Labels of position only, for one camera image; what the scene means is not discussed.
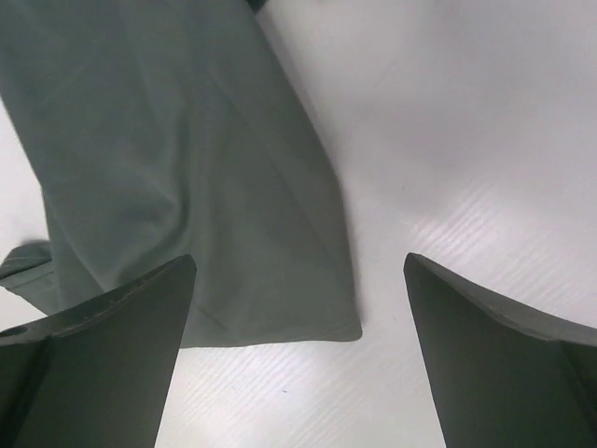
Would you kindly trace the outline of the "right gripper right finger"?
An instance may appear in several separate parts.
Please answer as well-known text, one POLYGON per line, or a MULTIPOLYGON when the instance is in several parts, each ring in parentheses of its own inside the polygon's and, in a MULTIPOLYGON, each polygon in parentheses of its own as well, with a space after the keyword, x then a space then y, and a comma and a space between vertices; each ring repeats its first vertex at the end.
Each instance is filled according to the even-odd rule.
POLYGON ((404 275, 447 446, 595 446, 594 328, 419 254, 407 255, 404 275))

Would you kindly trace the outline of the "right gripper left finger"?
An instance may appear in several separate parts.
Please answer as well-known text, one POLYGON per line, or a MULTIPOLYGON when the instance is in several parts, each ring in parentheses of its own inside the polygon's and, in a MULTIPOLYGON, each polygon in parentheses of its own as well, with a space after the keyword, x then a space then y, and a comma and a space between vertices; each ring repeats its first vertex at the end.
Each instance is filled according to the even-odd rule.
POLYGON ((195 279, 185 255, 2 331, 2 446, 154 446, 195 279))

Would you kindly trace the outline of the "dark grey t-shirt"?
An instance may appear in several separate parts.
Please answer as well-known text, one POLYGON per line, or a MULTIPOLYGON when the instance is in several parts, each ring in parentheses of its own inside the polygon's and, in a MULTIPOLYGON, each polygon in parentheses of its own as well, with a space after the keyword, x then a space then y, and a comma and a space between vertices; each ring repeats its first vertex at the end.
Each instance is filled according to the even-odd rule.
POLYGON ((182 346, 351 342, 340 185, 258 1, 5 1, 1 97, 49 238, 1 283, 52 315, 189 254, 182 346))

